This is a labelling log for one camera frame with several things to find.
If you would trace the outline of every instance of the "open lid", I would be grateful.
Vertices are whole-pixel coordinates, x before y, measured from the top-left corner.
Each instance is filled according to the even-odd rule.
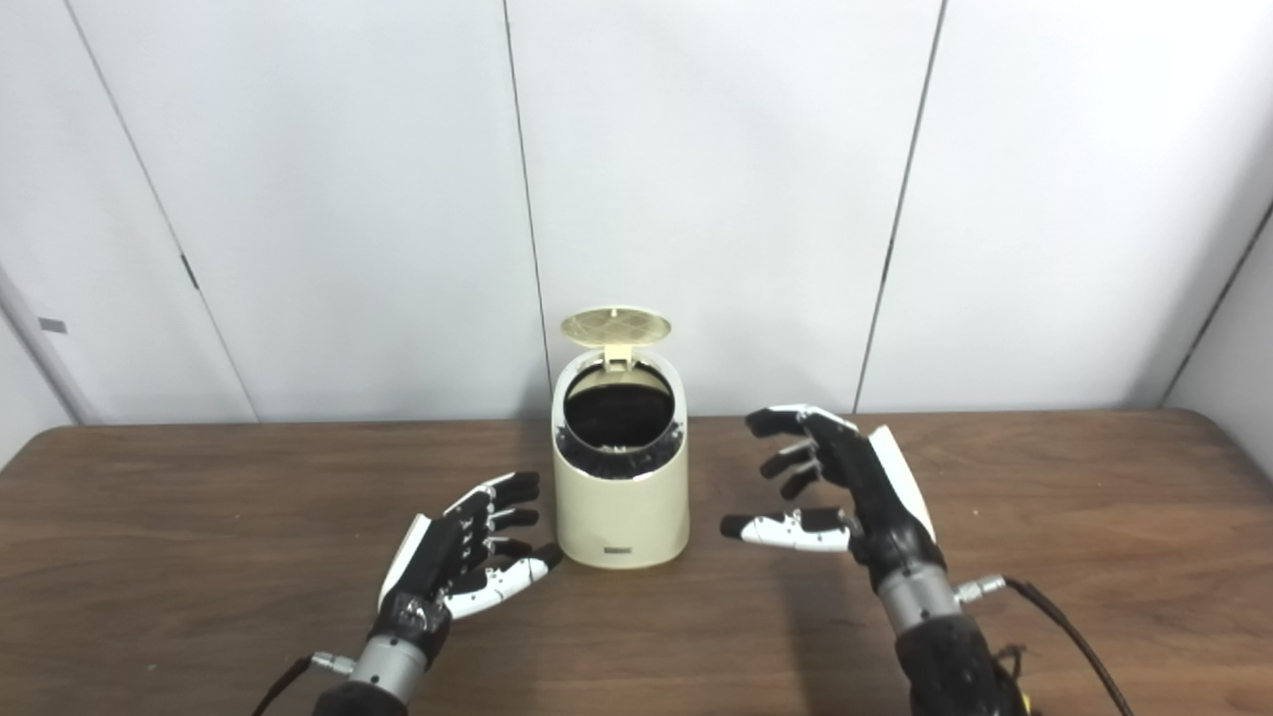
[[[631,306],[588,308],[561,321],[561,333],[584,348],[601,348],[606,371],[631,368],[634,345],[651,345],[672,333],[663,316]]]

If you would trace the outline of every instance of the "black cable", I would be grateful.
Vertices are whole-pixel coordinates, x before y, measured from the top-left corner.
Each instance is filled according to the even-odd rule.
[[[256,711],[252,712],[252,716],[261,716],[265,713],[265,710],[270,707],[270,702],[278,698],[284,689],[290,687],[292,682],[297,680],[297,677],[306,673],[306,669],[309,668],[309,656],[302,656],[300,659],[297,659],[295,664],[288,666],[288,670],[284,671],[283,675],[279,677],[279,680],[274,682],[274,685],[270,687],[270,691],[265,692],[265,696],[261,697],[261,703],[256,705]]]
[[[1083,634],[1078,633],[1078,629],[1069,622],[1066,613],[1062,612],[1059,606],[1053,604],[1050,599],[1044,596],[1044,594],[1039,591],[1039,587],[1032,584],[1020,582],[1012,577],[1003,577],[1003,581],[1021,596],[1026,598],[1031,604],[1037,606],[1040,612],[1046,614],[1049,619],[1055,622],[1057,626],[1069,636],[1069,638],[1074,642],[1074,646],[1078,647],[1078,651],[1082,651],[1083,656],[1087,657],[1087,662],[1096,670],[1096,675],[1100,677],[1101,683],[1105,684],[1105,691],[1108,691],[1110,698],[1114,699],[1114,706],[1118,707],[1119,713],[1123,716],[1134,716],[1132,713],[1132,707],[1127,703],[1127,698],[1123,697],[1123,692],[1119,691],[1118,684],[1114,683],[1114,677],[1111,677],[1109,670],[1105,669],[1105,664],[1101,664],[1101,659],[1096,656],[1091,645],[1087,643]]]

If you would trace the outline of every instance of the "trash can lid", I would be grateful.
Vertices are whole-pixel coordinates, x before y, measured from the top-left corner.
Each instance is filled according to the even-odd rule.
[[[602,306],[566,317],[561,333],[586,348],[651,345],[667,338],[672,324],[644,308]]]

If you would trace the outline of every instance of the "door hinge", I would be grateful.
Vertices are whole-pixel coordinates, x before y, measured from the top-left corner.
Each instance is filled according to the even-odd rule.
[[[185,254],[181,255],[181,265],[186,266],[186,275],[190,276],[190,283],[195,285],[195,290],[199,290],[199,279],[195,278],[195,270],[190,268],[190,261]]]

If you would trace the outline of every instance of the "black forearm sleeve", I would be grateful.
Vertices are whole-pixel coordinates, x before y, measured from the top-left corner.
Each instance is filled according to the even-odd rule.
[[[318,697],[313,716],[406,716],[406,705],[362,682],[345,682]]]
[[[1025,705],[990,655],[981,629],[960,614],[932,619],[897,637],[915,716],[1016,716]]]

